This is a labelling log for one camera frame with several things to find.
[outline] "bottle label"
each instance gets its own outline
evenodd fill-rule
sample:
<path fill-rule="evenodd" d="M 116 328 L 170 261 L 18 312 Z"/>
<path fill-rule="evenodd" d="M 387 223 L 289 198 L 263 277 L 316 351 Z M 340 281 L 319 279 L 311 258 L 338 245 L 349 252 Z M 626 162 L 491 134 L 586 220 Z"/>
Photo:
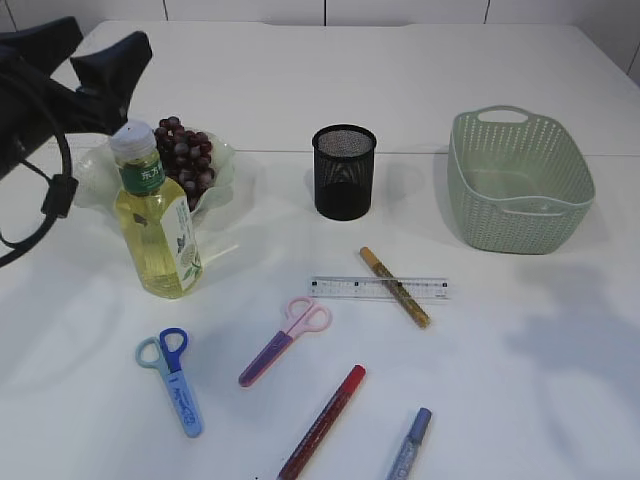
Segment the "bottle label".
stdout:
<path fill-rule="evenodd" d="M 187 197 L 175 199 L 160 220 L 169 250 L 176 262 L 182 289 L 186 290 L 200 276 L 202 263 L 191 224 Z"/>
<path fill-rule="evenodd" d="M 144 167 L 125 165 L 120 168 L 120 176 L 124 189 L 133 194 L 152 192 L 164 183 L 164 170 L 159 157 L 156 162 Z"/>

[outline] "blue glitter pen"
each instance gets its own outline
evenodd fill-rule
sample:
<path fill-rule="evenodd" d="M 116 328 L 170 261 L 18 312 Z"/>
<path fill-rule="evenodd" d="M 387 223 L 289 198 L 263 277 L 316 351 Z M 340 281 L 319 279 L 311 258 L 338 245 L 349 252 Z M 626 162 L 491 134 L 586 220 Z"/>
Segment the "blue glitter pen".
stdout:
<path fill-rule="evenodd" d="M 422 439 L 429 426 L 431 420 L 431 412 L 426 408 L 421 408 L 413 421 L 409 434 L 402 442 L 402 448 L 393 463 L 393 468 L 387 476 L 387 480 L 405 480 L 409 477 L 413 462 L 418 455 L 418 449 L 422 444 Z"/>

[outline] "green plastic basket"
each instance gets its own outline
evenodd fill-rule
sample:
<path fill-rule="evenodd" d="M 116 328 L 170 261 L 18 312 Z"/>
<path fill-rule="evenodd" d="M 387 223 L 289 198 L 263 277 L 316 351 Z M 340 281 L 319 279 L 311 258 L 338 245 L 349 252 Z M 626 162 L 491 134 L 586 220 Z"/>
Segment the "green plastic basket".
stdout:
<path fill-rule="evenodd" d="M 488 112 L 524 115 L 519 123 L 481 120 Z M 447 169 L 453 213 L 472 247 L 545 254 L 575 231 L 595 197 L 591 173 L 555 120 L 510 106 L 458 115 Z"/>

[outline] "white bottle cap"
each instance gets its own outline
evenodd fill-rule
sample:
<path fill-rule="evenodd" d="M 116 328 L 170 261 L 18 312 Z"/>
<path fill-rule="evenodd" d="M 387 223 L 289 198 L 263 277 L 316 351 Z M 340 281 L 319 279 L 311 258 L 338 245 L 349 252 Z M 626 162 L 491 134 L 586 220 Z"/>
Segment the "white bottle cap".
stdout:
<path fill-rule="evenodd" d="M 124 162 L 150 155 L 156 148 L 151 127 L 139 120 L 129 120 L 110 139 L 113 154 Z"/>

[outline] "yellow liquid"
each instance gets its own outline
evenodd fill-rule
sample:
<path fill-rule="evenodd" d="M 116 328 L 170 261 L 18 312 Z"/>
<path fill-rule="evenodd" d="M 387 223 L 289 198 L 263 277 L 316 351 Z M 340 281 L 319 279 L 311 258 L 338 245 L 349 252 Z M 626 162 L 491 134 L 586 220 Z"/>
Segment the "yellow liquid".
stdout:
<path fill-rule="evenodd" d="M 160 223 L 171 203 L 184 196 L 182 187 L 167 178 L 159 189 L 147 195 L 133 195 L 123 189 L 115 203 L 120 228 L 142 286 L 160 297 L 182 297 L 202 276 L 202 269 L 199 269 L 196 280 L 187 289 L 182 289 L 175 261 Z"/>

